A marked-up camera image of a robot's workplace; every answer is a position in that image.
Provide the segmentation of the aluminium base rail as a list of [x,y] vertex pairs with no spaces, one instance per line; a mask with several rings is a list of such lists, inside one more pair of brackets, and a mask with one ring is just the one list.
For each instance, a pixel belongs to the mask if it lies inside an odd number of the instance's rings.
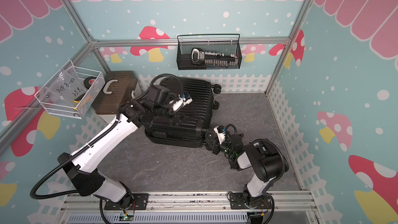
[[227,191],[149,192],[130,210],[100,208],[97,198],[69,195],[57,224],[322,224],[309,191],[270,191],[258,207],[233,202]]

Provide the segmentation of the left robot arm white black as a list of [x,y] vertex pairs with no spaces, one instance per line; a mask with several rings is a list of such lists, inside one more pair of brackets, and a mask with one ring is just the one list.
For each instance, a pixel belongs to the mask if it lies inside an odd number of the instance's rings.
[[[130,189],[122,182],[100,173],[98,165],[130,134],[142,126],[152,126],[154,117],[173,118],[191,101],[191,97],[184,93],[183,83],[179,77],[172,74],[155,77],[142,95],[120,106],[112,122],[91,141],[70,155],[63,154],[60,157],[60,164],[33,186],[30,197],[44,200],[79,194],[83,197],[94,196],[113,202],[120,209],[131,207],[135,200]],[[37,191],[40,186],[60,170],[65,171],[75,189],[39,195]]]

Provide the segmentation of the clear plastic wall bin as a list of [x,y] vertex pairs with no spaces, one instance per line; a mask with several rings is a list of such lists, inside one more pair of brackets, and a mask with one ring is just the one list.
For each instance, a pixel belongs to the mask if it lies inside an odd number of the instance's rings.
[[103,72],[75,66],[69,60],[34,96],[50,115],[82,119],[104,85]]

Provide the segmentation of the black hard-shell suitcase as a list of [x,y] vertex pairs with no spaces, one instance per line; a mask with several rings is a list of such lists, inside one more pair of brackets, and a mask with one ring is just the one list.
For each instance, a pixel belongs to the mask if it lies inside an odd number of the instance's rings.
[[196,78],[181,77],[180,81],[192,102],[173,119],[168,116],[155,117],[152,126],[145,129],[145,135],[156,144],[201,148],[211,123],[212,111],[219,107],[215,94],[221,93],[222,86]]

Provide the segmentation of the plastic bag with writing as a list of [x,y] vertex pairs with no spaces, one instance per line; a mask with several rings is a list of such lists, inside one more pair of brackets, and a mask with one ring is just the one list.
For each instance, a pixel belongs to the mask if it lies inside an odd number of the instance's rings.
[[78,76],[64,69],[58,71],[49,90],[70,106],[76,106],[88,91]]

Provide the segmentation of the brown lid storage box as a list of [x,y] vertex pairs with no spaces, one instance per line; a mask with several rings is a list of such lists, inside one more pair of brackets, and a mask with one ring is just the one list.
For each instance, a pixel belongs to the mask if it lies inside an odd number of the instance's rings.
[[133,71],[112,71],[106,79],[92,107],[107,124],[115,117],[120,106],[142,94],[139,80]]

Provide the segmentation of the black tape roll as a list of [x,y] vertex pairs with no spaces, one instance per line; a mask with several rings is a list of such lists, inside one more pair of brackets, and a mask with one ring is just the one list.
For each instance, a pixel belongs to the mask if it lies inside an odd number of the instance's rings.
[[97,77],[89,76],[84,79],[84,86],[86,89],[90,89],[90,87],[95,83]]

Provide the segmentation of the socket set in basket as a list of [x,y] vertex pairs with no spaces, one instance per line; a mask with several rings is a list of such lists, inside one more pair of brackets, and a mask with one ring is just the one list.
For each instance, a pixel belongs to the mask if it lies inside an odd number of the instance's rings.
[[191,52],[191,63],[205,67],[230,67],[238,62],[235,54],[226,56],[224,53],[202,51],[194,48]]

